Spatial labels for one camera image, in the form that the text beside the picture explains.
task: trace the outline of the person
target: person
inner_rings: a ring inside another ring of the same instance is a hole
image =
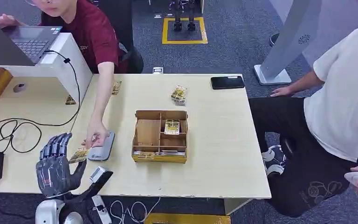
[[[310,97],[290,97],[321,85]],[[343,193],[349,186],[344,174],[358,171],[358,29],[301,79],[249,104],[268,174],[268,202],[278,212],[298,217]],[[279,147],[268,148],[266,132],[292,139],[293,155],[284,161]]]
[[[122,51],[108,18],[87,0],[32,0],[41,11],[41,26],[62,26],[70,32],[93,73],[99,73],[94,111],[89,121],[86,146],[102,146],[108,131],[102,123],[114,83],[113,74],[125,73],[126,63],[119,63]],[[25,25],[13,16],[0,16],[0,28]]]

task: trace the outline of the gray card reader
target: gray card reader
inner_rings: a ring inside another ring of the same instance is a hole
[[[113,131],[108,131],[108,134],[109,135],[105,139],[102,147],[93,147],[89,150],[87,159],[96,161],[108,160],[113,146],[113,140],[115,139],[115,133]]]

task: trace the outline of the white t-shirt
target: white t-shirt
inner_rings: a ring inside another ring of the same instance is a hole
[[[358,29],[314,63],[323,88],[304,101],[310,132],[329,153],[358,158]]]

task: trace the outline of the speaker grille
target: speaker grille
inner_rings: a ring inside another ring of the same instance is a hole
[[[311,36],[309,34],[304,34],[298,39],[298,44],[305,44],[310,40]]]

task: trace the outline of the red t-shirt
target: red t-shirt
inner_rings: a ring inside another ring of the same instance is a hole
[[[113,62],[115,73],[126,73],[126,63],[118,62],[123,51],[115,30],[106,15],[87,0],[77,0],[76,16],[70,24],[42,13],[41,26],[62,26],[61,32],[70,32],[92,72],[98,73],[99,63]]]

